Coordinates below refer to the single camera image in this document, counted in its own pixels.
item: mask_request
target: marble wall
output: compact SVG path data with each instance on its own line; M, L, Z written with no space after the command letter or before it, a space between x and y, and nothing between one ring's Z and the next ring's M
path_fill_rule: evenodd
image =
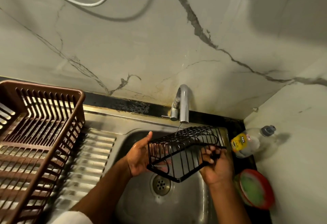
M326 0L0 0L0 75L245 118L326 57Z
M276 197L274 224L327 220L327 60L320 59L250 114L246 128L274 125L277 140L255 155Z

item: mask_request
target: stainless steel sink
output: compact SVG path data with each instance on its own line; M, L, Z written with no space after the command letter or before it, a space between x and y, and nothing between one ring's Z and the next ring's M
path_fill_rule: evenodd
M51 223L86 195L135 142L153 131L159 138L177 130L179 123L165 118L84 106L84 136L52 194L46 220ZM181 128L201 126L182 124ZM225 128L221 138L230 151ZM128 183L117 204L113 223L217 223L212 201L200 173L174 183L146 172Z

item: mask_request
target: black countertop edge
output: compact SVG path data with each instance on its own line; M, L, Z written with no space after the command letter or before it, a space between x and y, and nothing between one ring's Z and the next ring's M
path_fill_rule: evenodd
M24 81L19 79L1 77L0 81L3 80L16 80L16 81ZM163 106L148 102L140 102L130 99L117 98L102 94L96 94L92 92L84 92L86 95L84 104L109 108L118 111L132 112L136 114L148 115L161 117L168 115L170 110L169 106ZM206 114L196 111L190 111L189 113L189 121L191 123L198 123L203 125L211 125L216 127L225 127L228 131L229 140L233 139L236 135L245 130L244 122L240 119L234 119L224 116ZM256 170L256 164L254 161L254 157L250 156L245 159L239 159L233 154L233 162L235 174L240 173L244 169L254 169ZM260 210L257 208L253 208L245 205L246 211L251 219L252 224L255 223L272 223L270 218L270 212L267 210Z

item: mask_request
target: forearm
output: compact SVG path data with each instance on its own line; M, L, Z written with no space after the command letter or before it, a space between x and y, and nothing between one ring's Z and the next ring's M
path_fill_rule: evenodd
M220 224L251 224L232 180L209 188Z
M108 223L130 178L129 166L123 157L71 211L84 213L93 224Z

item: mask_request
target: faucet spout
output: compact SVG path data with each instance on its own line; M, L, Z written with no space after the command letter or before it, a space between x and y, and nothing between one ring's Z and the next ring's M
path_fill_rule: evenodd
M178 88L175 100L171 105L170 119L172 121L177 121L178 119L178 109L180 116L180 123L189 123L189 106L188 106L188 87L187 85L181 85Z

